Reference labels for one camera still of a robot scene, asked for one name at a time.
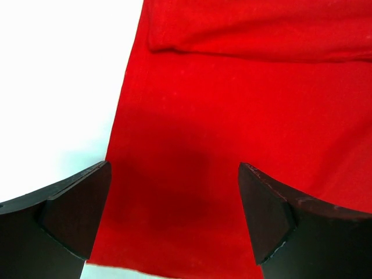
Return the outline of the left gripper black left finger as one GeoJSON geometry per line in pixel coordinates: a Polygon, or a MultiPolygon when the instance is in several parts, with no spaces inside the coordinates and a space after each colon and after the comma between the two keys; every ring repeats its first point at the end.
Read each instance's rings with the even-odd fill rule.
{"type": "Polygon", "coordinates": [[[101,161],[1,202],[1,278],[80,278],[91,257],[112,179],[101,161]]]}

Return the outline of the red t-shirt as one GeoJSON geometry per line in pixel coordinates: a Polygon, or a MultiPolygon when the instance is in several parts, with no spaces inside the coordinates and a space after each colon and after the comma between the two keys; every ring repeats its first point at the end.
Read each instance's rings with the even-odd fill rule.
{"type": "Polygon", "coordinates": [[[371,2],[145,1],[106,157],[90,263],[260,278],[241,162],[371,210],[371,2]]]}

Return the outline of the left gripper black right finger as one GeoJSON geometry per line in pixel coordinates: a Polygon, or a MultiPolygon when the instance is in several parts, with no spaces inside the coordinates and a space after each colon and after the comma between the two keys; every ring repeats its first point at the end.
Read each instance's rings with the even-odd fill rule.
{"type": "Polygon", "coordinates": [[[247,163],[238,185],[264,278],[371,277],[371,214],[322,201],[247,163]]]}

